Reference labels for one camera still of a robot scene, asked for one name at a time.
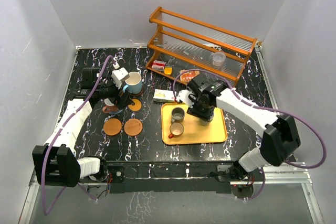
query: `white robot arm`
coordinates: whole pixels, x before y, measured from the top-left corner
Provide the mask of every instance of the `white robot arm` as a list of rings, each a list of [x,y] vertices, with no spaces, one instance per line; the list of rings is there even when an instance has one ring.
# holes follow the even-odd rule
[[[230,177],[243,179],[247,173],[266,164],[279,166],[300,146],[293,117],[253,108],[258,105],[239,94],[235,96],[221,80],[207,82],[197,76],[187,86],[191,91],[181,91],[177,101],[188,105],[188,114],[210,122],[217,107],[245,122],[263,139],[260,147],[246,152],[233,163],[227,171]]]
[[[74,187],[78,181],[86,176],[95,174],[98,177],[105,177],[104,159],[101,157],[85,157],[76,160],[75,144],[79,132],[92,112],[94,105],[101,99],[113,99],[118,109],[123,109],[132,104],[128,91],[120,92],[124,80],[129,77],[128,72],[121,68],[114,70],[111,76],[102,80],[102,84],[93,93],[91,99],[78,111],[88,94],[91,92],[98,77],[98,68],[85,68],[82,76],[83,81],[80,89],[73,90],[72,99],[68,101],[67,108],[55,131],[44,143],[43,146],[35,146],[33,160],[38,182],[41,184],[41,173],[46,150],[55,138],[57,132],[62,128],[61,134],[56,138],[46,167],[45,184],[55,186]],[[63,127],[70,115],[75,114]]]

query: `beige cup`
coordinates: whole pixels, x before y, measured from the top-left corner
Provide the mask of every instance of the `beige cup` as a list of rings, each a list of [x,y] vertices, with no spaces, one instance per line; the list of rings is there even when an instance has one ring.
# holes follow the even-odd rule
[[[168,138],[179,137],[183,134],[184,127],[182,123],[173,123],[170,125],[169,130],[171,134],[168,136]]]

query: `round coaster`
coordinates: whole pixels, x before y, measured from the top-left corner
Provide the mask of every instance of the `round coaster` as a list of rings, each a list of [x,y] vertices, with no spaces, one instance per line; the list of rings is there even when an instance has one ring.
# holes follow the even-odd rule
[[[121,131],[121,122],[116,118],[109,119],[104,124],[103,130],[106,135],[117,135]]]
[[[128,136],[136,136],[142,131],[142,123],[138,119],[129,119],[125,123],[124,130]]]
[[[141,91],[139,93],[137,93],[137,94],[131,94],[131,96],[132,97],[138,97],[138,96],[142,95],[142,93],[143,93],[143,86],[142,86],[142,89],[141,89]]]
[[[141,102],[138,99],[132,99],[132,101],[135,103],[134,105],[128,105],[128,108],[133,112],[138,112],[141,110]]]

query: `cable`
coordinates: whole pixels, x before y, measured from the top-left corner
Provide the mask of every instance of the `cable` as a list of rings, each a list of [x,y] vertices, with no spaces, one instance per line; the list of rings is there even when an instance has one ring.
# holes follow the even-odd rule
[[[71,118],[72,118],[78,111],[80,111],[80,110],[84,107],[84,105],[85,105],[85,104],[90,100],[90,98],[92,97],[93,93],[95,92],[95,90],[96,90],[96,88],[97,88],[97,86],[98,86],[98,84],[99,84],[100,78],[102,77],[102,75],[103,75],[103,73],[104,73],[104,71],[105,71],[106,65],[107,65],[107,63],[108,63],[108,61],[109,61],[110,59],[112,59],[112,61],[115,62],[114,58],[113,58],[111,55],[107,56],[107,58],[106,58],[106,60],[105,60],[105,62],[104,62],[104,64],[103,64],[103,66],[102,66],[102,68],[101,68],[101,70],[100,70],[100,72],[99,72],[99,76],[98,76],[98,78],[97,78],[97,80],[96,80],[96,83],[95,83],[95,85],[93,86],[93,88],[92,88],[90,94],[89,94],[88,97],[86,97],[86,99],[83,101],[82,105],[79,106],[79,108],[78,108],[73,114],[71,114],[71,115],[64,121],[64,124],[63,124],[62,127],[58,130],[58,132],[56,133],[55,137],[53,138],[53,140],[51,141],[51,143],[49,144],[49,146],[48,146],[48,148],[47,148],[46,155],[45,155],[45,157],[44,157],[44,159],[43,159],[42,175],[41,175],[41,176],[42,176],[42,178],[41,178],[41,187],[42,187],[42,207],[43,207],[43,213],[44,213],[44,215],[48,215],[48,214],[51,212],[51,210],[52,210],[52,208],[54,207],[54,205],[55,205],[57,199],[59,198],[59,196],[63,193],[63,191],[64,191],[65,188],[66,188],[66,187],[63,187],[63,188],[62,188],[62,190],[57,194],[56,198],[54,199],[54,201],[52,202],[52,204],[50,205],[50,207],[47,209],[47,196],[46,196],[46,184],[45,184],[45,182],[46,182],[46,168],[47,168],[47,162],[48,162],[48,157],[49,157],[51,148],[52,148],[52,146],[54,145],[54,143],[56,142],[56,139],[60,136],[60,134],[61,134],[63,128],[64,128],[64,127],[67,125],[67,123],[70,121],[70,119],[71,119]]]
[[[100,198],[100,196],[102,196],[102,194],[103,194],[103,193],[105,193],[106,191],[108,191],[108,190],[107,190],[107,189],[105,189],[104,191],[102,191],[102,192],[100,193],[100,195],[98,195],[97,199],[99,199],[99,198]]]
[[[176,101],[176,92],[175,92],[175,84],[176,84],[176,80],[181,76],[183,75],[184,73],[187,73],[189,71],[200,71],[200,72],[205,72],[205,73],[209,73],[209,74],[212,74],[216,77],[219,77],[221,78],[222,80],[225,81],[225,83],[228,85],[228,87],[230,88],[232,94],[240,100],[240,97],[238,95],[238,93],[235,91],[235,89],[232,87],[232,85],[222,76],[218,75],[218,74],[215,74],[215,73],[212,73],[210,71],[207,71],[207,70],[204,70],[204,69],[198,69],[198,68],[194,68],[194,69],[189,69],[189,70],[186,70],[186,71],[183,71],[181,72],[179,75],[177,75],[177,77],[175,78],[174,82],[173,82],[173,94],[174,94],[174,98],[175,98],[175,101]],[[289,162],[289,161],[285,161],[286,164],[289,164],[289,165],[292,165],[294,167],[297,167],[297,168],[303,168],[303,169],[313,169],[313,168],[316,168],[316,167],[319,167],[321,166],[324,161],[326,161],[326,157],[327,157],[327,148],[325,146],[325,143],[324,143],[324,140],[322,138],[322,136],[314,129],[314,127],[312,125],[310,125],[306,120],[304,120],[303,118],[301,117],[298,117],[296,115],[293,115],[289,112],[286,112],[286,111],[283,111],[283,110],[278,110],[278,109],[271,109],[271,108],[266,108],[266,107],[260,107],[260,106],[255,106],[254,104],[252,103],[249,103],[247,101],[244,101],[244,100],[241,100],[241,102],[245,105],[248,105],[248,106],[252,106],[253,108],[255,109],[259,109],[259,110],[267,110],[267,111],[270,111],[270,112],[278,112],[278,113],[281,113],[281,114],[286,114],[286,115],[289,115],[297,120],[299,120],[300,122],[302,122],[304,125],[306,125],[316,136],[317,138],[319,139],[320,143],[321,143],[321,146],[322,146],[322,150],[323,150],[323,154],[322,154],[322,159],[320,160],[320,162],[318,162],[317,164],[315,165],[298,165],[298,164],[294,164],[292,162]]]
[[[260,190],[259,190],[256,194],[254,194],[251,198],[247,198],[247,199],[255,199],[255,198],[257,198],[258,195],[261,194],[261,191],[263,190],[263,188],[264,188],[264,186],[265,186],[266,176],[265,176],[264,169],[261,168],[260,171],[261,171],[261,173],[262,173],[262,175],[263,175],[263,181],[262,181],[261,188],[260,188]]]
[[[249,184],[250,186],[254,184],[254,175],[253,175],[253,178],[252,178],[252,183]]]
[[[86,189],[81,185],[81,184],[77,184],[79,186],[79,188],[86,193],[91,199],[93,200],[98,200],[98,198],[96,198],[95,196],[93,196],[91,193],[89,193],[88,191],[86,191]]]
[[[248,175],[247,178],[248,178],[248,180],[247,180],[247,183],[246,183],[245,186],[249,186],[252,176]]]

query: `wooden shelf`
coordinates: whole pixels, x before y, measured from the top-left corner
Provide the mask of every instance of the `wooden shelf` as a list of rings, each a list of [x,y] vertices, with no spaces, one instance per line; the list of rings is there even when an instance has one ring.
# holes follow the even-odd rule
[[[154,36],[148,42],[148,47],[155,50],[153,57],[147,64],[147,68],[154,71],[151,66],[155,59],[162,54],[196,65],[220,76],[223,76],[237,84],[242,71],[254,49],[257,39],[213,26],[197,19],[165,10],[158,7],[150,16],[150,22],[157,24]],[[165,28],[188,35],[185,38],[172,33]],[[220,69],[212,65],[212,55],[219,50],[204,45],[193,38],[204,42],[210,42],[216,46],[239,54],[232,55],[225,52],[226,60]],[[162,72],[154,71],[170,79]]]

